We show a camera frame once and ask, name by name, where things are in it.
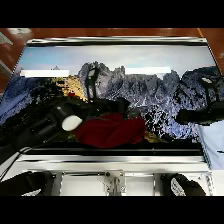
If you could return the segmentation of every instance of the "mountain image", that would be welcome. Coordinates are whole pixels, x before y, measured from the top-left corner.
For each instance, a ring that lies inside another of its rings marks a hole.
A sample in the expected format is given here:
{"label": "mountain image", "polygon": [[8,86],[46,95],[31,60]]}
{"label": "mountain image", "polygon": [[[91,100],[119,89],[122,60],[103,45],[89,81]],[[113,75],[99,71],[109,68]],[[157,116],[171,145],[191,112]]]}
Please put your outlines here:
{"label": "mountain image", "polygon": [[60,84],[58,78],[25,78],[18,71],[12,76],[0,105],[0,129],[9,118],[19,115],[30,105],[38,107],[46,98],[72,92],[86,100],[85,79],[93,67],[100,70],[96,82],[97,96],[110,100],[127,99],[131,103],[130,112],[138,109],[145,118],[147,130],[168,142],[181,139],[199,141],[193,124],[180,125],[175,121],[180,109],[195,110],[206,105],[199,78],[209,78],[217,83],[220,98],[224,100],[223,79],[215,66],[186,71],[181,78],[171,70],[160,79],[157,75],[126,75],[124,66],[110,71],[105,64],[93,62],[85,63],[78,75],[63,79]]}

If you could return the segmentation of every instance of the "screen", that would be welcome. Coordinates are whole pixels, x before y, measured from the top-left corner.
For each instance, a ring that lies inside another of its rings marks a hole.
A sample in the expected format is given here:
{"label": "screen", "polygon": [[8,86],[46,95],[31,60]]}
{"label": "screen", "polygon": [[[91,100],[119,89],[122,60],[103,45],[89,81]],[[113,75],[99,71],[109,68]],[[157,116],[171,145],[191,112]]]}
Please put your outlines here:
{"label": "screen", "polygon": [[[92,66],[100,71],[97,97],[128,100],[129,113],[145,119],[147,141],[200,142],[195,125],[180,125],[175,117],[180,109],[206,106],[198,79],[219,78],[220,73],[207,46],[178,45],[26,47],[1,101],[1,136],[46,99],[76,96],[86,101],[85,80]],[[22,76],[27,70],[39,71],[38,77]],[[68,75],[46,77],[46,70]],[[223,99],[221,84],[219,93]],[[78,140],[68,133],[58,141]]]}

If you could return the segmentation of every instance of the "wooden floor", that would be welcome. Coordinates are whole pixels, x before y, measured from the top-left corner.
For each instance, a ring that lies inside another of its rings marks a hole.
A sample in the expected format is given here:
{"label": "wooden floor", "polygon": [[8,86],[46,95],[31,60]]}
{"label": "wooden floor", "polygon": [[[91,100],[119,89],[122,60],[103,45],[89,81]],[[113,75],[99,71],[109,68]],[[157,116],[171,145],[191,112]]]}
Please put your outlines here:
{"label": "wooden floor", "polygon": [[[29,34],[12,34],[0,28],[10,44],[0,44],[0,60],[13,70],[27,42],[32,38],[77,36],[191,36],[205,37],[224,73],[224,28],[31,28]],[[0,93],[6,88],[8,77],[0,72]]]}

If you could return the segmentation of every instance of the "cable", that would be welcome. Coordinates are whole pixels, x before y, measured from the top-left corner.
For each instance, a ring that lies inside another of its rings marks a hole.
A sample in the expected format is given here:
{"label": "cable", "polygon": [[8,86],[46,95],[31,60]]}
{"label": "cable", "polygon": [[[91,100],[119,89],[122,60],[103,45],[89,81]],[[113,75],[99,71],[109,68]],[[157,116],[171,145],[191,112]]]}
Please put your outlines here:
{"label": "cable", "polygon": [[12,163],[3,171],[3,173],[0,176],[0,182],[4,179],[5,175],[8,173],[12,165],[16,162],[17,159],[19,159],[22,155],[25,155],[31,148],[23,148],[21,151],[18,151],[19,155],[15,157],[15,159],[12,161]]}

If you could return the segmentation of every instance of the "sky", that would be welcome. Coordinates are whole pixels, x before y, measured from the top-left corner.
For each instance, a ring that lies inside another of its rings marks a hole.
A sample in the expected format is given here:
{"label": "sky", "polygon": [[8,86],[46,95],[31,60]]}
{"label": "sky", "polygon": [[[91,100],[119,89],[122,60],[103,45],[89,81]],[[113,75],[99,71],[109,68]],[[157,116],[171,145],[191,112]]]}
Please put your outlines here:
{"label": "sky", "polygon": [[117,67],[170,67],[179,76],[187,70],[214,66],[206,46],[127,45],[127,46],[62,46],[27,47],[18,68],[50,70],[58,66],[77,75],[83,64],[98,61],[111,71]]}

